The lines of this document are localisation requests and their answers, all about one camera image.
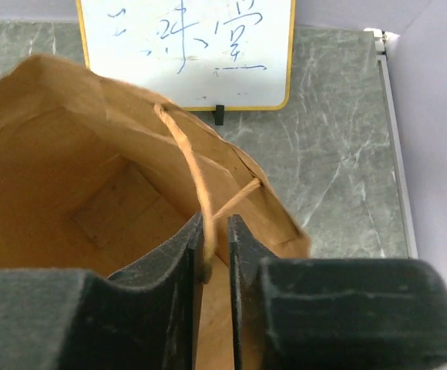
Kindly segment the brown paper bag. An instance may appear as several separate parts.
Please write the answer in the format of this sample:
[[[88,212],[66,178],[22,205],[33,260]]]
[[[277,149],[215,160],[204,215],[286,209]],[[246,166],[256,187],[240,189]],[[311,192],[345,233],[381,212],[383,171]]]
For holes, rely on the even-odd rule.
[[[310,239],[263,170],[195,115],[147,89],[34,55],[0,79],[0,269],[107,278],[203,218],[201,304],[217,299],[230,363],[227,220],[278,257]]]

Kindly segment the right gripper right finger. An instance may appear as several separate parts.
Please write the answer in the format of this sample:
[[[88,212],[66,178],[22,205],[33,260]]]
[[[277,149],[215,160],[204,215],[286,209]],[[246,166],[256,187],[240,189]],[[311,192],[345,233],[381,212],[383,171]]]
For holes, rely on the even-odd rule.
[[[447,365],[447,286],[418,259],[283,259],[228,220],[237,369]]]

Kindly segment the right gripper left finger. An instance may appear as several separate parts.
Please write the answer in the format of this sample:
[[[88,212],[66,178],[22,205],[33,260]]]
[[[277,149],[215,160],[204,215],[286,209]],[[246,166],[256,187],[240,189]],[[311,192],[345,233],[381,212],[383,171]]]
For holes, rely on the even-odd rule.
[[[192,369],[203,218],[108,277],[0,269],[0,369]]]

